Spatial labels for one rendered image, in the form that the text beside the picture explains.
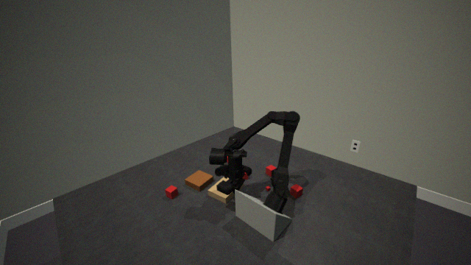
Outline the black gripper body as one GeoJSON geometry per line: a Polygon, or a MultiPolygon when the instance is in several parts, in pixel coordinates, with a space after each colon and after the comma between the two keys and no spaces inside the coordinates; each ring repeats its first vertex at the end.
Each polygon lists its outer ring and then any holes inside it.
{"type": "Polygon", "coordinates": [[[247,176],[252,173],[251,168],[244,165],[236,169],[227,166],[226,169],[228,170],[227,178],[229,180],[227,182],[221,181],[216,185],[216,190],[226,195],[233,191],[234,187],[238,185],[238,181],[240,182],[243,179],[245,173],[247,173],[247,176]]]}

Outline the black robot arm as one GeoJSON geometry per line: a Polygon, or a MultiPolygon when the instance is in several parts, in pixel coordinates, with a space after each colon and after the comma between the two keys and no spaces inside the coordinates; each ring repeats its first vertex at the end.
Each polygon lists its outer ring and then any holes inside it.
{"type": "Polygon", "coordinates": [[[219,168],[215,169],[215,175],[218,177],[224,176],[224,178],[227,179],[228,170],[226,167],[229,166],[236,169],[242,166],[242,157],[245,158],[247,152],[244,151],[244,149],[239,149],[242,148],[252,136],[271,123],[283,125],[284,137],[280,160],[277,170],[272,171],[271,184],[273,191],[268,194],[266,201],[263,203],[273,211],[283,214],[281,211],[287,203],[287,198],[291,195],[288,189],[288,162],[294,132],[299,121],[300,115],[295,111],[270,111],[245,130],[232,134],[223,149],[211,148],[209,164],[221,165],[219,168]],[[228,165],[224,164],[227,162],[227,156],[228,165]]]}

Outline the brown square block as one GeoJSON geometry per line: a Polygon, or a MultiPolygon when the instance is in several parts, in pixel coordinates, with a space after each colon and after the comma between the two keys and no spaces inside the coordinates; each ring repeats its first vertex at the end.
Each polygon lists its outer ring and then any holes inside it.
{"type": "Polygon", "coordinates": [[[201,171],[197,171],[185,179],[185,184],[196,189],[197,191],[202,191],[212,182],[213,176],[201,171]]]}

